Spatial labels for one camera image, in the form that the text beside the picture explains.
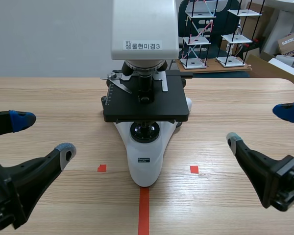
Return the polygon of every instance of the black microscope stage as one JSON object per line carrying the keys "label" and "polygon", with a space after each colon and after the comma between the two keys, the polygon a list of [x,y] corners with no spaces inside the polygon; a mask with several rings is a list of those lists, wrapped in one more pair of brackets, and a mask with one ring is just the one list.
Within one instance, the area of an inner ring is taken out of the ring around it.
{"label": "black microscope stage", "polygon": [[189,109],[181,76],[167,76],[168,92],[162,91],[162,81],[153,81],[154,101],[149,104],[139,102],[137,76],[120,82],[128,87],[132,94],[114,84],[110,85],[107,96],[102,98],[106,122],[188,120]]}

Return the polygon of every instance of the microscope base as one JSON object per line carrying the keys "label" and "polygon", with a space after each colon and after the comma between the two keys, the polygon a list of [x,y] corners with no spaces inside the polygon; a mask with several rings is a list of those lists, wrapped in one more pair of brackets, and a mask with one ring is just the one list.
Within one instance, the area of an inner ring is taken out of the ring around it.
{"label": "microscope base", "polygon": [[[192,108],[192,101],[186,98],[189,111]],[[178,122],[157,122],[160,127],[159,137],[151,143],[139,143],[133,140],[130,127],[133,122],[115,123],[127,151],[128,168],[132,179],[141,187],[149,187],[158,179],[163,155],[173,135]]]}

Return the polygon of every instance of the microscope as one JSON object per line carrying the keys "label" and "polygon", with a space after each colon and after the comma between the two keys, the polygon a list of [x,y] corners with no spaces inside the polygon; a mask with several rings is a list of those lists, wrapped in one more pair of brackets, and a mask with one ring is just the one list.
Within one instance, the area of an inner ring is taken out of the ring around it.
{"label": "microscope", "polygon": [[166,59],[179,55],[175,0],[114,0],[112,28],[112,59],[125,62],[107,76],[104,120],[121,135],[132,179],[148,187],[192,107],[181,76],[166,74]]}

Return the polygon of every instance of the wooden table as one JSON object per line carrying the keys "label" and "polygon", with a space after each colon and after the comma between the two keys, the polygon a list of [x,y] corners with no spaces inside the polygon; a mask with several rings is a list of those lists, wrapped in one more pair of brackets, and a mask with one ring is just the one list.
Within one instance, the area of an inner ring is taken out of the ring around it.
{"label": "wooden table", "polygon": [[[105,123],[97,78],[0,78],[0,111],[30,111],[36,124],[0,136],[0,163],[12,166],[42,157],[61,142],[77,155],[50,186],[30,220],[14,235],[136,235],[140,189],[132,181],[123,142]],[[294,156],[294,124],[274,116],[294,102],[294,85],[282,79],[193,79],[189,121],[165,152],[150,187],[151,235],[294,235],[288,212],[262,208],[251,183],[227,146],[238,133],[250,148],[272,158]],[[107,164],[106,173],[97,173]],[[199,174],[190,166],[198,165]]]}

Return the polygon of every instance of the gray wall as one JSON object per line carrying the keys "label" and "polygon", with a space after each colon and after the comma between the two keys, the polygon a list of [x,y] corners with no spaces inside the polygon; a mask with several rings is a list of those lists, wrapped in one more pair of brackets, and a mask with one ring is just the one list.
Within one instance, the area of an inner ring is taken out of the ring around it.
{"label": "gray wall", "polygon": [[0,76],[99,77],[110,59],[112,0],[0,0]]}

